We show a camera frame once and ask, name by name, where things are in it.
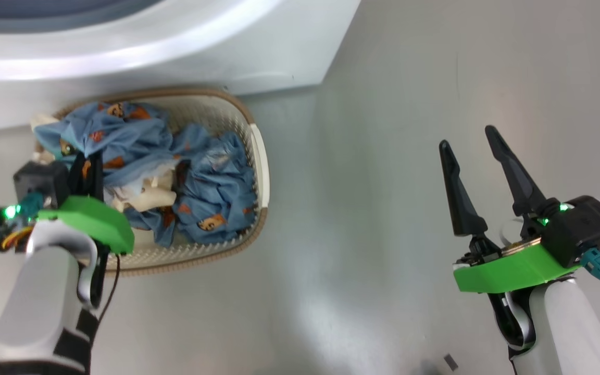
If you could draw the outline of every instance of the basket rim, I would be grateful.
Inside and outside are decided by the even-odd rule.
[[[145,99],[152,97],[177,97],[177,96],[209,96],[209,97],[217,97],[219,99],[226,100],[229,104],[238,109],[242,115],[245,117],[247,123],[252,126],[255,125],[255,121],[253,119],[252,113],[247,109],[247,107],[240,102],[240,100],[233,95],[223,92],[217,89],[208,89],[208,88],[166,88],[166,89],[152,89],[152,90],[138,90],[134,92],[124,92],[117,93],[112,95],[105,95],[102,97],[94,97],[91,99],[80,100],[79,102],[74,102],[71,105],[67,105],[66,107],[60,109],[55,112],[53,116],[57,119],[64,119],[66,115],[71,113],[77,107],[81,105],[87,104],[89,102],[93,102],[94,100],[98,100],[100,102],[126,102],[130,100],[137,99]],[[36,151],[39,151],[40,144],[36,142]],[[120,276],[142,276],[142,275],[150,275],[155,273],[164,273],[169,271],[177,271],[184,270],[185,268],[190,268],[194,266],[198,266],[201,264],[206,264],[211,261],[216,261],[219,259],[223,259],[232,255],[235,255],[244,249],[246,249],[250,244],[252,244],[260,235],[260,232],[263,230],[265,221],[267,219],[267,207],[261,207],[259,213],[259,219],[256,225],[252,228],[252,234],[242,242],[240,245],[233,247],[232,249],[224,250],[221,252],[217,252],[215,254],[209,254],[207,256],[194,258],[194,259],[186,259],[181,261],[176,261],[168,264],[160,264],[157,266],[140,266],[138,268],[128,268],[121,269],[119,271]],[[116,270],[108,269],[106,270],[107,277],[114,277]]]

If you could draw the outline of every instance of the laundry basket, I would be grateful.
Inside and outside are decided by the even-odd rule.
[[[253,121],[252,114],[238,99],[218,90],[170,89],[125,93],[94,100],[107,103],[127,101],[155,105],[168,112],[168,126],[173,133],[189,123],[198,123],[212,134],[234,131],[245,145],[247,161],[255,173],[253,189],[257,195],[256,218],[252,226],[239,237],[219,244],[193,244],[180,233],[176,233],[170,247],[159,247],[154,243],[152,231],[133,229],[135,247],[132,254],[121,257],[122,276],[181,270],[204,264],[239,253],[256,240],[267,217],[270,176],[260,131]],[[66,107],[57,112],[55,117],[64,118],[85,103],[80,102]],[[113,274],[116,266],[117,261],[111,256],[108,261],[108,273]]]

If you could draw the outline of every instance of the washing machine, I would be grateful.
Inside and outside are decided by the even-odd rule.
[[[0,0],[0,129],[107,93],[321,83],[359,0]]]

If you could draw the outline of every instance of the gray floor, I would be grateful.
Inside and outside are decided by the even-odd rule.
[[[447,353],[463,375],[512,373],[486,298],[452,279],[468,240],[437,147],[493,238],[512,211],[488,123],[547,195],[600,198],[600,5],[562,4],[364,1],[324,85],[245,98],[272,176],[259,240],[121,280],[93,373],[436,375]],[[0,203],[29,142],[0,133]],[[0,256],[0,310],[19,265]],[[579,282],[600,316],[600,285]]]

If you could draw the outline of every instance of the basket handle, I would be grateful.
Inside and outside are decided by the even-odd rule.
[[[270,168],[267,164],[267,152],[263,137],[260,136],[260,130],[255,123],[252,127],[252,143],[254,145],[254,155],[256,159],[257,183],[260,195],[260,207],[267,208],[270,203]]]

